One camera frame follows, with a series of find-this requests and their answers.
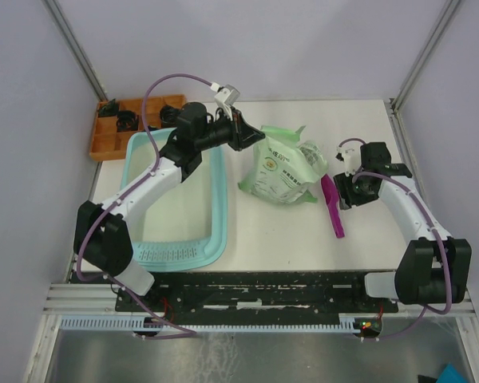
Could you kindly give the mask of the magenta plastic litter scoop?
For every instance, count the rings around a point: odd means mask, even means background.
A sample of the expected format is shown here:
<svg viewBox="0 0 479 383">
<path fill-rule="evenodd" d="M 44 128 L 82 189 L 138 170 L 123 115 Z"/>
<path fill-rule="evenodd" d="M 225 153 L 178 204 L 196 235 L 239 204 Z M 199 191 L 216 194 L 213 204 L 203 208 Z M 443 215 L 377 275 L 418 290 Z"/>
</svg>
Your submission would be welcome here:
<svg viewBox="0 0 479 383">
<path fill-rule="evenodd" d="M 345 232 L 338 209 L 339 195 L 334 181 L 327 174 L 321 179 L 321 188 L 335 236 L 337 239 L 342 239 L 345 237 Z"/>
</svg>

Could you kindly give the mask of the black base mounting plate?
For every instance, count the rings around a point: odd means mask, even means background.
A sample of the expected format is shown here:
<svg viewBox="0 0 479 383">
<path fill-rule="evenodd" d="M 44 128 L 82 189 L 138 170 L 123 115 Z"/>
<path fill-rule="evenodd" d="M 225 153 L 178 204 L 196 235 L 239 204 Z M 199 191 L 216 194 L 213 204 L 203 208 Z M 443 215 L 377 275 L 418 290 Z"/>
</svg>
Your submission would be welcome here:
<svg viewBox="0 0 479 383">
<path fill-rule="evenodd" d="M 156 273 L 141 299 L 177 325 L 337 325 L 340 314 L 394 314 L 366 294 L 361 271 Z"/>
</svg>

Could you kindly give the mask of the black round part in tray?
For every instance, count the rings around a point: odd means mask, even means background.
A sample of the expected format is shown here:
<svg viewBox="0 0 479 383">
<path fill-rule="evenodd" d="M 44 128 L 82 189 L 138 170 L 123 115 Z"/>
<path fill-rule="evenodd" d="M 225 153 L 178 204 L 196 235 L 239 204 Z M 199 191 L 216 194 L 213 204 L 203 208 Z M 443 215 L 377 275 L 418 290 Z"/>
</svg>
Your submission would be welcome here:
<svg viewBox="0 0 479 383">
<path fill-rule="evenodd" d="M 160 109 L 159 118 L 162 128 L 171 128 L 176 126 L 177 117 L 180 115 L 180 109 L 171 105 L 165 105 Z"/>
</svg>

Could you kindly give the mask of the green cat litter bag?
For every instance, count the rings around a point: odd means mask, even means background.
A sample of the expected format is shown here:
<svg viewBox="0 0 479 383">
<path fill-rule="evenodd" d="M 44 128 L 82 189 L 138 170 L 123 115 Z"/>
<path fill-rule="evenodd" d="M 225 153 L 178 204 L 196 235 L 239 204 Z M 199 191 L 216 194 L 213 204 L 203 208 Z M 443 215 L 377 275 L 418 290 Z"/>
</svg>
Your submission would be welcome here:
<svg viewBox="0 0 479 383">
<path fill-rule="evenodd" d="M 274 204 L 315 203 L 310 187 L 327 174 L 328 162 L 316 142 L 301 140 L 304 129 L 262 126 L 265 138 L 254 145 L 253 167 L 239 189 Z"/>
</svg>

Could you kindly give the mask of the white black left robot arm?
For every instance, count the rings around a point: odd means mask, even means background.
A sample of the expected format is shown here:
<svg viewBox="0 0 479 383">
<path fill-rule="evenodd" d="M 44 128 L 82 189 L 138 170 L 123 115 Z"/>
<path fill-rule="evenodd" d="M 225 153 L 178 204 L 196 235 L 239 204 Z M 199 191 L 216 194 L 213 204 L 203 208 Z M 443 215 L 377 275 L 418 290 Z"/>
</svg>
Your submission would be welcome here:
<svg viewBox="0 0 479 383">
<path fill-rule="evenodd" d="M 240 152 L 264 139 L 241 111 L 217 109 L 211 116 L 199 102 L 175 112 L 175 128 L 156 159 L 136 179 L 103 203 L 85 201 L 77 211 L 73 250 L 126 290 L 144 311 L 160 304 L 154 277 L 133 257 L 128 225 L 161 196 L 182 184 L 201 164 L 202 153 L 222 144 Z"/>
</svg>

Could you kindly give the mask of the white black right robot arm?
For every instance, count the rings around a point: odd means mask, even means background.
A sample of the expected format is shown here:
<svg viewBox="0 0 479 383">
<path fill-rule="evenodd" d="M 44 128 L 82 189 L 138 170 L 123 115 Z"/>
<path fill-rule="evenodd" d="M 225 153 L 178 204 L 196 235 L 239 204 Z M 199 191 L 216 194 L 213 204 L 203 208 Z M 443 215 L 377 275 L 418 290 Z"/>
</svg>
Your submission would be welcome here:
<svg viewBox="0 0 479 383">
<path fill-rule="evenodd" d="M 447 314 L 463 301 L 472 247 L 456 239 L 433 216 L 420 196 L 409 168 L 392 161 L 384 142 L 361 140 L 359 149 L 337 147 L 344 171 L 334 176 L 341 209 L 381 201 L 389 209 L 406 251 L 394 271 L 366 274 L 364 284 L 350 292 L 351 305 L 368 312 L 387 298 Z"/>
</svg>

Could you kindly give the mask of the aluminium frame rail left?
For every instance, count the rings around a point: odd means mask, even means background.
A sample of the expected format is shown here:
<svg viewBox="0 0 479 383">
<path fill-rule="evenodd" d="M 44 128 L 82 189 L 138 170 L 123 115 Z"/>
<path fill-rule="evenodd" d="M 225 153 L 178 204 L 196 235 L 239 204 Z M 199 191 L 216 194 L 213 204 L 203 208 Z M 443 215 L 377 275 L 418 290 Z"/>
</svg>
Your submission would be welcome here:
<svg viewBox="0 0 479 383">
<path fill-rule="evenodd" d="M 85 79 L 89 83 L 89 86 L 97 96 L 99 101 L 107 101 L 108 97 L 106 91 L 101 84 L 98 76 L 93 68 L 91 61 L 89 60 L 85 50 L 82 48 L 80 42 L 77 40 L 76 35 L 69 23 L 68 18 L 65 16 L 63 9 L 59 1 L 56 0 L 42 0 L 44 7 L 52 18 L 55 26 L 61 34 L 66 46 L 73 55 L 78 67 L 82 71 Z"/>
</svg>

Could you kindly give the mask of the orange compartment tray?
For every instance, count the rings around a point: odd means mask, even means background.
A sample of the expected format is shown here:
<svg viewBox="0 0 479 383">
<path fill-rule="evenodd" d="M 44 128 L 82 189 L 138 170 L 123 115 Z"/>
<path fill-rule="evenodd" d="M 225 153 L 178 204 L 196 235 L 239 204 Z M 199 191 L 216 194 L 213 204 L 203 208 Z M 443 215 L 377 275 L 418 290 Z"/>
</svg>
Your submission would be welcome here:
<svg viewBox="0 0 479 383">
<path fill-rule="evenodd" d="M 129 139 L 137 132 L 143 132 L 144 126 L 141 122 L 142 98 L 116 99 L 120 104 L 120 110 L 131 110 L 139 116 L 138 130 L 135 132 L 118 132 L 116 128 L 117 116 L 99 118 L 98 108 L 108 101 L 101 101 L 97 104 L 93 121 L 93 137 L 89 155 L 97 162 L 105 160 L 122 160 L 126 156 Z M 187 101 L 183 94 L 173 94 L 161 97 L 150 97 L 147 101 L 146 113 L 150 130 L 162 129 L 160 125 L 159 112 L 165 105 L 171 105 L 180 109 Z"/>
</svg>

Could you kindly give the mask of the blue object bottom corner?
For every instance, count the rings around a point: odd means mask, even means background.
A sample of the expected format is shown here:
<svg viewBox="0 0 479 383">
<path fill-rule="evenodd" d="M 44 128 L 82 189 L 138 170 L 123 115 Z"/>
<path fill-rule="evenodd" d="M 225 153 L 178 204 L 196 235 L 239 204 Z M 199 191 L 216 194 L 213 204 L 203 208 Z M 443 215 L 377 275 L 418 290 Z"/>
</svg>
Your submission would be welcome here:
<svg viewBox="0 0 479 383">
<path fill-rule="evenodd" d="M 438 376 L 437 383 L 467 383 L 468 381 L 453 367 L 448 364 Z"/>
</svg>

